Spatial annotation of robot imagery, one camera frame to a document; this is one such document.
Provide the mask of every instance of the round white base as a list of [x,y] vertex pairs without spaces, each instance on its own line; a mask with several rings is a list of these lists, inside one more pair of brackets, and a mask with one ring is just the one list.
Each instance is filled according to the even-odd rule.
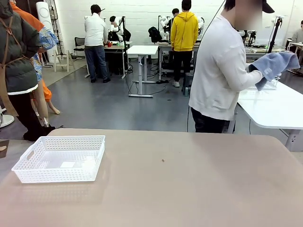
[[2,118],[2,124],[0,125],[0,128],[3,128],[5,126],[8,126],[14,122],[15,118],[11,115],[3,115]]

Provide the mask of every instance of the blue jeans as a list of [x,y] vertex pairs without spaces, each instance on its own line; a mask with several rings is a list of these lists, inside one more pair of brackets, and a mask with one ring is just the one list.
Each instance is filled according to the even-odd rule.
[[104,46],[90,46],[88,48],[85,48],[85,56],[87,65],[89,66],[90,78],[96,78],[96,67],[99,68],[99,70],[97,70],[97,73],[100,73],[98,77],[107,79]]

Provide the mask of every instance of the person in yellow hoodie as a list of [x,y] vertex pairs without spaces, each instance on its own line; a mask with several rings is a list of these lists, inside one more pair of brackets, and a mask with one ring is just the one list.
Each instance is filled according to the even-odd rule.
[[174,87],[180,87],[181,64],[184,72],[190,72],[190,63],[193,56],[193,47],[198,38],[198,19],[192,13],[191,0],[182,0],[182,13],[178,14],[171,28],[171,47],[174,51]]

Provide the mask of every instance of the brown apron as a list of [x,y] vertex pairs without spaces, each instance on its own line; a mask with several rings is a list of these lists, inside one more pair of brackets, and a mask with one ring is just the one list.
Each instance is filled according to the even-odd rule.
[[7,64],[5,64],[6,58],[7,58],[7,55],[8,55],[8,50],[9,50],[9,36],[10,35],[15,39],[15,41],[18,44],[18,46],[20,47],[21,51],[23,51],[23,50],[22,50],[22,47],[21,47],[20,43],[18,42],[18,40],[16,39],[16,37],[14,36],[14,34],[11,31],[11,25],[12,25],[12,22],[13,22],[13,17],[10,18],[9,26],[8,27],[4,23],[4,21],[2,20],[2,18],[0,18],[0,22],[6,28],[6,32],[7,32],[7,35],[6,35],[6,46],[5,46],[5,51],[4,51],[4,58],[3,58],[1,66],[0,66],[0,97],[1,97],[1,99],[3,101],[3,103],[4,103],[4,106],[5,106],[6,110],[7,110],[7,113],[10,114],[10,115],[13,115],[13,116],[18,116],[15,108],[13,107],[12,103],[9,100],[8,91],[7,91],[7,88],[6,88],[6,81],[5,81],[5,67],[8,64],[13,63],[14,61],[18,61],[18,60],[21,60],[21,59],[27,59],[27,58],[25,56],[23,56],[21,58],[15,59],[15,60],[10,61]]

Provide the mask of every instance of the dark green puffer jacket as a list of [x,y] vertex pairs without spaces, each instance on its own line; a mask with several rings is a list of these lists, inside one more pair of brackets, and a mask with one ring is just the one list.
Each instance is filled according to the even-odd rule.
[[[31,58],[40,46],[39,33],[24,21],[19,14],[14,13],[9,0],[0,0],[0,17],[9,26],[9,18],[13,17],[12,33],[22,47],[22,51],[14,38],[9,36],[9,50],[6,63],[25,55]],[[6,46],[6,29],[0,22],[0,64],[3,62]],[[21,59],[7,64],[5,72],[6,87],[8,93],[28,91],[37,85],[36,71],[30,59]]]

